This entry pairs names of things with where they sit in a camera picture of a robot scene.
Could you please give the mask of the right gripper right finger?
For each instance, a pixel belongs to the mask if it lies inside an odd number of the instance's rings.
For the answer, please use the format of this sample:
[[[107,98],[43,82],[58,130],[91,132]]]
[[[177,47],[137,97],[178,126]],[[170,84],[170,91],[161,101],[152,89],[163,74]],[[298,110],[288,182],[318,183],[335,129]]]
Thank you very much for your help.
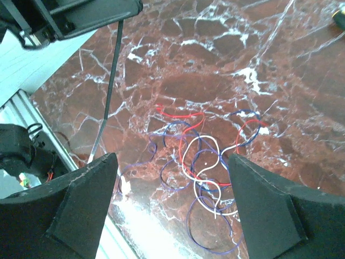
[[[229,169],[250,258],[344,258],[344,197],[233,154]]]

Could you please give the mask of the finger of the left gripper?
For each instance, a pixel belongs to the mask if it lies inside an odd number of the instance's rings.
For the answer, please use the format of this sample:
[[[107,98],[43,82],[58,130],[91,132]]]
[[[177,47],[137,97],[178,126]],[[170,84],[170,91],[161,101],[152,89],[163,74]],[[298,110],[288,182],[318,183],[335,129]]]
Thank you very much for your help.
[[[55,40],[74,38],[100,27],[138,15],[143,10],[137,0],[35,1]]]

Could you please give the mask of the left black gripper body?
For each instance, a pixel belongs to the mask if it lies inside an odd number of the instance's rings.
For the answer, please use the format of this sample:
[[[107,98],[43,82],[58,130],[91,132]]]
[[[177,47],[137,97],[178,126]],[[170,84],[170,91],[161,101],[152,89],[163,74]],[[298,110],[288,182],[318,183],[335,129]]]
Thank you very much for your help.
[[[62,1],[1,1],[1,34],[10,31],[25,50],[43,49],[56,41],[43,10],[60,6]]]

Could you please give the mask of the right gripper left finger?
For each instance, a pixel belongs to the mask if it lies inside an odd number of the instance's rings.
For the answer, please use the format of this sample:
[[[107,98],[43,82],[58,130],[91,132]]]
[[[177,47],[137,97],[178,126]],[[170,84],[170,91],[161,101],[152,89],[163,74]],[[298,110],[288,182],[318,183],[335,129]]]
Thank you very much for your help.
[[[95,258],[117,169],[108,153],[1,199],[1,258]]]

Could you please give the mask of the black zip tie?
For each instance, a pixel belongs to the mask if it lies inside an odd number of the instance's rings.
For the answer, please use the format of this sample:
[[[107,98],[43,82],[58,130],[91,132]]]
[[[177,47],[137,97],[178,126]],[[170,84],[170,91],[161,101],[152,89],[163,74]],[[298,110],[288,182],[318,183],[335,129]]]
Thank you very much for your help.
[[[92,147],[92,150],[91,150],[91,153],[89,155],[87,163],[92,162],[93,159],[94,159],[94,156],[96,154],[96,150],[98,148],[98,145],[100,143],[100,139],[102,137],[102,134],[104,132],[104,129],[106,127],[106,123],[107,123],[107,120],[108,120],[109,108],[110,108],[111,97],[112,97],[112,92],[113,92],[113,85],[114,85],[114,80],[115,80],[116,67],[117,67],[117,64],[118,64],[118,58],[119,58],[120,49],[121,49],[123,24],[124,24],[124,21],[119,21],[118,22],[118,30],[117,30],[117,35],[116,35],[116,43],[115,43],[115,48],[114,48],[114,56],[113,56],[111,72],[110,72],[110,78],[109,78],[108,89],[107,89],[105,110],[104,110],[104,114],[103,114],[102,123],[101,123],[100,129],[98,131],[98,135],[97,135],[96,140],[94,142],[94,145]]]

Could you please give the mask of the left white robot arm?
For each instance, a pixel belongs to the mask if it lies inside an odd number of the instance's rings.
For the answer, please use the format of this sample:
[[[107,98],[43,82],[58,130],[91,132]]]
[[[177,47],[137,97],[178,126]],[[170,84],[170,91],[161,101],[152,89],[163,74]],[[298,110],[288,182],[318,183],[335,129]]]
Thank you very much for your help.
[[[41,50],[57,40],[118,23],[105,111],[92,154],[108,119],[123,22],[142,10],[142,1],[1,1],[1,36],[10,31],[24,50]],[[29,127],[1,124],[1,169],[16,178],[28,172],[48,182],[65,174],[67,169],[57,151],[38,140],[37,134],[43,126],[39,122],[35,125],[37,129],[32,131]]]

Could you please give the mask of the small circuit board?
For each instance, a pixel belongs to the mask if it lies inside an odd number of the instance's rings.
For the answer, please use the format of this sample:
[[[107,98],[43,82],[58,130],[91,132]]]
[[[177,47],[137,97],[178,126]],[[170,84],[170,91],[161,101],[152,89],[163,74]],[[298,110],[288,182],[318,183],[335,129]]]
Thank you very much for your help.
[[[24,173],[19,174],[19,184],[25,188],[31,188],[30,180],[25,176]]]

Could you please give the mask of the black yellow screwdriver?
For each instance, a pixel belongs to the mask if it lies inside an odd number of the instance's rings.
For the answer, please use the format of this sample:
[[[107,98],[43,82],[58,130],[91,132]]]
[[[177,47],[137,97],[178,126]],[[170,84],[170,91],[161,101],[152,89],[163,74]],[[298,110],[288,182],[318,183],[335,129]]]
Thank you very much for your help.
[[[332,15],[332,19],[334,23],[341,28],[342,30],[345,30],[345,13],[344,9],[339,9],[337,12],[335,12]]]

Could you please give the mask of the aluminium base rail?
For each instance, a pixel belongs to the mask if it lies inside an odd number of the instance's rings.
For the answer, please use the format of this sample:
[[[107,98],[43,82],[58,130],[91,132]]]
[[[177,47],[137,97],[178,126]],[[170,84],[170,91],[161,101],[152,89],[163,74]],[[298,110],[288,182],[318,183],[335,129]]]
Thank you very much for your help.
[[[45,149],[55,151],[70,172],[78,169],[68,151],[55,136],[42,114],[33,105],[29,94],[25,91],[18,90],[9,100],[1,101],[1,123],[16,124],[25,128],[33,124],[42,126],[41,130],[37,130],[38,126],[30,128],[30,132],[34,131],[30,134],[30,138],[32,140],[39,138],[45,143]]]

